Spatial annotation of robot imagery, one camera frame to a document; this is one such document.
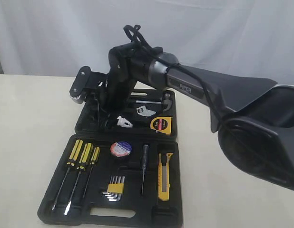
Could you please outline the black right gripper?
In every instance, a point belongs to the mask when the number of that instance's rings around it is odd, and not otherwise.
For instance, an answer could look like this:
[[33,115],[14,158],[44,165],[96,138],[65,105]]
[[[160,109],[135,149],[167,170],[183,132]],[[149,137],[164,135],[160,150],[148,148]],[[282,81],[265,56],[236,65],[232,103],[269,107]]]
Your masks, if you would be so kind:
[[89,95],[89,114],[97,123],[98,130],[112,128],[117,124],[117,117],[125,109],[128,95],[123,93],[95,93]]

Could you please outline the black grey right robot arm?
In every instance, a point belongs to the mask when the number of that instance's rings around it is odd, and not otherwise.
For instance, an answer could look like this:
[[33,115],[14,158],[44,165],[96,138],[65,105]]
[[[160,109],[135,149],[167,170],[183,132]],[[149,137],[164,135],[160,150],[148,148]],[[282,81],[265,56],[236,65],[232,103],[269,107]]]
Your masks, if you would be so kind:
[[179,64],[162,48],[126,44],[109,51],[107,73],[95,72],[101,109],[116,115],[137,82],[173,88],[206,105],[211,131],[241,171],[294,191],[294,86]]

